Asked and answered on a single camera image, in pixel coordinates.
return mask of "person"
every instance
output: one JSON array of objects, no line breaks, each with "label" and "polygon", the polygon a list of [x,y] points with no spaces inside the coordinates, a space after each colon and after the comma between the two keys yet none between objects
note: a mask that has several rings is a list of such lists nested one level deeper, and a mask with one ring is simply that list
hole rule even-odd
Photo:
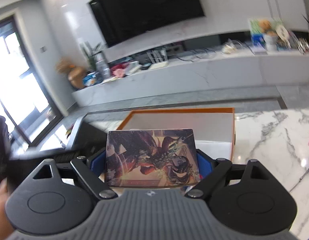
[{"label": "person", "polygon": [[4,211],[8,197],[7,180],[4,179],[0,184],[0,240],[5,240],[14,231]]}]

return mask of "brown vase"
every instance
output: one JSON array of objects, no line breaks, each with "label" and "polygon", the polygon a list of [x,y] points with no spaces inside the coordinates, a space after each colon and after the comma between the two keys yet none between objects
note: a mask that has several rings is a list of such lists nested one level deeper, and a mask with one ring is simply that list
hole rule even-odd
[{"label": "brown vase", "polygon": [[87,75],[87,70],[83,67],[74,67],[68,74],[68,80],[77,89],[84,88],[82,79]]}]

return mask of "anime illustration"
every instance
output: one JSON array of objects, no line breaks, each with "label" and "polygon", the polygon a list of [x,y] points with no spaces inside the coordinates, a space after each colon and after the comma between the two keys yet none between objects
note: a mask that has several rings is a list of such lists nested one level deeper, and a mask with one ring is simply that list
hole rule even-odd
[{"label": "anime illustration", "polygon": [[106,182],[112,187],[171,187],[200,181],[193,131],[110,131]]}]

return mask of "open cardboard box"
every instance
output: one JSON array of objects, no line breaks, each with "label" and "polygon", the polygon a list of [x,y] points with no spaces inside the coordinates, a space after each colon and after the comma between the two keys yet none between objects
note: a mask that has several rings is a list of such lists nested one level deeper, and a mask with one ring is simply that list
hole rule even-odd
[{"label": "open cardboard box", "polygon": [[212,159],[232,161],[234,108],[136,110],[117,130],[192,129],[196,148]]}]

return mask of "television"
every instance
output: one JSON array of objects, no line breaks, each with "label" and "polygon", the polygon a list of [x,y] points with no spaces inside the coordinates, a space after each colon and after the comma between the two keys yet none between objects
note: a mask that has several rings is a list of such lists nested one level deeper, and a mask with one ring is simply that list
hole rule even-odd
[{"label": "television", "polygon": [[159,27],[204,16],[199,0],[92,0],[89,4],[109,47]]}]

